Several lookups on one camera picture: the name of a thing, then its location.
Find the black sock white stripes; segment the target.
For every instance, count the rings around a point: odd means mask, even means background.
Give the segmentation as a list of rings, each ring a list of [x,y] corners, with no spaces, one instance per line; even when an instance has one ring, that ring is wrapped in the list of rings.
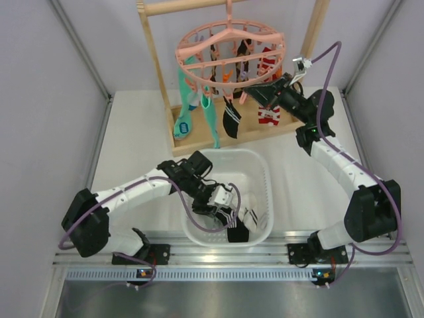
[[[240,120],[242,117],[230,99],[224,97],[223,100],[225,102],[225,110],[223,113],[224,130],[229,137],[237,139]]]

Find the black striped sock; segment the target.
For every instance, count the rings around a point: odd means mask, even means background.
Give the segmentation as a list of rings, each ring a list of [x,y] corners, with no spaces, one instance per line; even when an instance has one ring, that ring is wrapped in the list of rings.
[[[230,243],[248,242],[250,232],[244,223],[239,218],[236,218],[232,223],[230,223],[234,217],[233,210],[222,208],[216,212],[215,216],[223,226],[229,225],[229,227],[226,228],[226,231],[227,240]]]

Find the pink round clip hanger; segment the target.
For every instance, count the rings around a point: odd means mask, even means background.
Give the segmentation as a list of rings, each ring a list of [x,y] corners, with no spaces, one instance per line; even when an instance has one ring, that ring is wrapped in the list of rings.
[[[178,67],[196,91],[212,97],[230,97],[244,87],[274,80],[282,75],[286,55],[284,34],[263,23],[233,18],[233,2],[225,1],[226,19],[206,23],[187,33],[178,44],[175,56]],[[259,76],[260,59],[273,57],[276,63]],[[249,63],[248,80],[237,81],[238,69]],[[229,83],[222,82],[222,68],[233,70]]]

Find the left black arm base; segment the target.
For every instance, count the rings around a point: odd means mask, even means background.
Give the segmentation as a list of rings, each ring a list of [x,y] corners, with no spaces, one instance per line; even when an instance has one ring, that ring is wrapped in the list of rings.
[[[143,260],[156,265],[168,265],[170,259],[170,245],[169,244],[151,244],[149,249],[144,247],[141,252],[137,252],[135,255],[131,256],[131,258],[137,260]],[[113,255],[111,263],[113,265],[137,265],[139,262],[135,262],[130,260],[129,257],[117,256]]]

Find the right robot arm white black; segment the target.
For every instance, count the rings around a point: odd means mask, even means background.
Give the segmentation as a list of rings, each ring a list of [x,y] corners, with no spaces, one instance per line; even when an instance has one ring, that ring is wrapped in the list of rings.
[[[297,144],[334,177],[350,199],[343,220],[307,239],[310,257],[322,263],[332,257],[335,248],[399,230],[401,190],[397,182],[381,180],[345,152],[328,123],[335,102],[330,91],[318,89],[304,97],[290,81],[291,76],[284,74],[243,91],[259,106],[279,107],[302,122],[295,131]]]

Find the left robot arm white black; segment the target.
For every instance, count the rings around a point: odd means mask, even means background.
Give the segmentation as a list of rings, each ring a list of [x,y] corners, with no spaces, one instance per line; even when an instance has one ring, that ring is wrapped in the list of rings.
[[[212,166],[207,157],[196,151],[179,162],[164,161],[149,173],[118,187],[97,193],[85,188],[77,192],[62,220],[66,237],[83,258],[117,252],[142,263],[150,254],[148,239],[139,229],[120,229],[117,220],[131,209],[173,193],[192,198],[194,212],[214,212],[221,188],[202,177]]]

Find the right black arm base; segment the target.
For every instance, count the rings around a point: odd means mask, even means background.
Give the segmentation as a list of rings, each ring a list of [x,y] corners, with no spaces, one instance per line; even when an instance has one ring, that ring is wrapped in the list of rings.
[[[316,264],[339,265],[348,263],[348,255],[344,246],[319,252],[313,252],[307,243],[288,244],[287,248],[289,263],[300,268]]]

